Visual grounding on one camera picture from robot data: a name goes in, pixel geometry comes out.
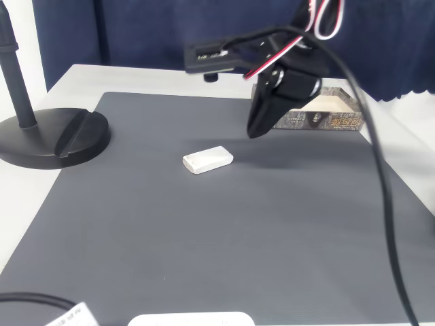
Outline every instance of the white eraser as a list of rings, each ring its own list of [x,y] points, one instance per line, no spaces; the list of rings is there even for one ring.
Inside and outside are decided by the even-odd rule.
[[[199,151],[183,157],[183,164],[188,170],[199,175],[215,168],[228,165],[234,157],[222,146],[217,146],[205,151]]]

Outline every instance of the black pole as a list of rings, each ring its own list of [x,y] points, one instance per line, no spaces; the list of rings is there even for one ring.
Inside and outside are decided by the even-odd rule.
[[[14,30],[5,4],[0,0],[0,66],[5,76],[7,89],[14,104],[18,123],[21,128],[36,126],[35,114],[29,100],[16,50]]]

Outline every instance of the white label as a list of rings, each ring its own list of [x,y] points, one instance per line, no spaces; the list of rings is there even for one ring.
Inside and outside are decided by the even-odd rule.
[[[81,302],[46,326],[99,326],[88,306]]]

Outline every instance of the robotic arm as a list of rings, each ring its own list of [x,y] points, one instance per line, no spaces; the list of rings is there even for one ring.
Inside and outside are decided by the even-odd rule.
[[[344,0],[335,6],[329,4],[329,0],[324,0],[317,8],[316,0],[303,1],[292,26],[300,29],[305,26],[305,31],[313,29],[318,39],[333,37],[340,29]],[[328,8],[329,16],[324,20]],[[329,36],[320,34],[322,27],[332,31]],[[258,75],[247,122],[250,138],[266,134],[290,109],[300,109],[317,97],[321,79],[329,74],[320,51],[301,36],[268,30],[263,34],[252,41],[243,41],[249,39],[244,36],[188,45],[184,51],[186,72],[202,73],[206,82],[215,82],[219,72],[237,67],[250,69],[244,74],[245,79]]]

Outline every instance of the black round base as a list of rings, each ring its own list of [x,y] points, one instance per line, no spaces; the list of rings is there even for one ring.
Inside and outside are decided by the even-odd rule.
[[[0,158],[25,168],[55,169],[98,156],[110,142],[107,119],[85,109],[35,111],[37,125],[21,129],[17,117],[0,122]]]

